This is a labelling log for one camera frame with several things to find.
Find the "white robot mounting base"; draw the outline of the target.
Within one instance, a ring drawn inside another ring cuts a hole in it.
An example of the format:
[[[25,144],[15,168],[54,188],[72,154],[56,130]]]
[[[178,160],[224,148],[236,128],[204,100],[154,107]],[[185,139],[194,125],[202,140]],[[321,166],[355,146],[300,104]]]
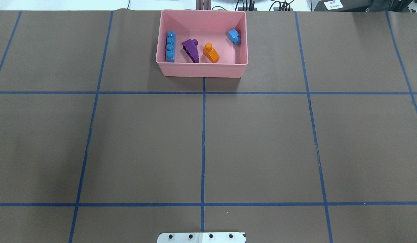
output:
[[[158,243],[246,243],[242,232],[161,233]]]

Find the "pink plastic box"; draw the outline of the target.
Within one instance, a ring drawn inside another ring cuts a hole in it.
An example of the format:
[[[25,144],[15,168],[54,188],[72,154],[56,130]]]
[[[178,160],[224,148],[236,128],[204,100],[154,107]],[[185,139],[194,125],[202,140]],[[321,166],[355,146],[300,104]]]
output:
[[[241,44],[228,40],[227,33],[236,29]],[[165,61],[167,32],[176,34],[175,62]],[[193,63],[182,47],[182,42],[196,39],[200,62]],[[203,54],[206,43],[211,43],[220,59],[212,63]],[[249,62],[247,47],[247,15],[243,11],[224,10],[163,10],[159,21],[156,63],[164,76],[240,78]]]

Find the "small blue square block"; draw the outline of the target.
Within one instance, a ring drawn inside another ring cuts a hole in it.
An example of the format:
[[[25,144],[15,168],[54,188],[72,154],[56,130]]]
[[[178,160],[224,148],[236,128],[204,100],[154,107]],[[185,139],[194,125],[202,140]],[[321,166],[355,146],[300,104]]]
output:
[[[233,43],[235,45],[241,44],[242,40],[241,40],[239,32],[236,29],[231,29],[230,31],[228,31],[227,37],[228,37],[228,40],[230,40],[231,43]]]

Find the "orange toy block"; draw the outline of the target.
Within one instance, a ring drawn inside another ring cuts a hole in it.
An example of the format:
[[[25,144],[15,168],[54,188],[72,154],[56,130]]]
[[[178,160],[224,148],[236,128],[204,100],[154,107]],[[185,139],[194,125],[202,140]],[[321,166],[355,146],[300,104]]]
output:
[[[217,63],[220,59],[219,54],[217,53],[217,51],[215,50],[215,48],[213,47],[211,43],[205,44],[203,48],[203,54],[212,63]]]

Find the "black monitor stand device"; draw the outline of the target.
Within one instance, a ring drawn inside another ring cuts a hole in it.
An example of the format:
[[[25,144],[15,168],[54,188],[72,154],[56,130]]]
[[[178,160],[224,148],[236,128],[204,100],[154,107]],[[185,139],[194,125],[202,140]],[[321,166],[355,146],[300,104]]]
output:
[[[311,0],[312,12],[417,12],[417,0]]]

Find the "purple toy block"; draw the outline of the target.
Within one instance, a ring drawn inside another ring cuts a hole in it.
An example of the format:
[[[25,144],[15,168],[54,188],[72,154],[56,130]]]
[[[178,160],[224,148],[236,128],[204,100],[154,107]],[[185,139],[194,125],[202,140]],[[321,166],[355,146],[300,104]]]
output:
[[[182,47],[185,50],[185,52],[188,54],[188,56],[191,58],[193,63],[199,63],[200,62],[200,55],[197,48],[197,45],[199,42],[196,39],[188,39],[182,42]]]

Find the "long blue studded block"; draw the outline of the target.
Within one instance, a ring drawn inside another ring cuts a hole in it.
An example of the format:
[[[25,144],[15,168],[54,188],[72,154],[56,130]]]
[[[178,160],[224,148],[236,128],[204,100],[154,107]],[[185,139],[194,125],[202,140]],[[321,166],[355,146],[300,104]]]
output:
[[[175,62],[175,45],[176,34],[173,31],[167,32],[166,45],[165,45],[165,61]]]

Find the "aluminium frame post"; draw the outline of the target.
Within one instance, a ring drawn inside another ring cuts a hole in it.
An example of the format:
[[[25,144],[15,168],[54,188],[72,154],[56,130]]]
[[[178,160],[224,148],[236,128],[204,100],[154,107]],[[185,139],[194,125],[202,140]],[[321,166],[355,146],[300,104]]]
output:
[[[211,0],[196,0],[196,10],[211,10]]]

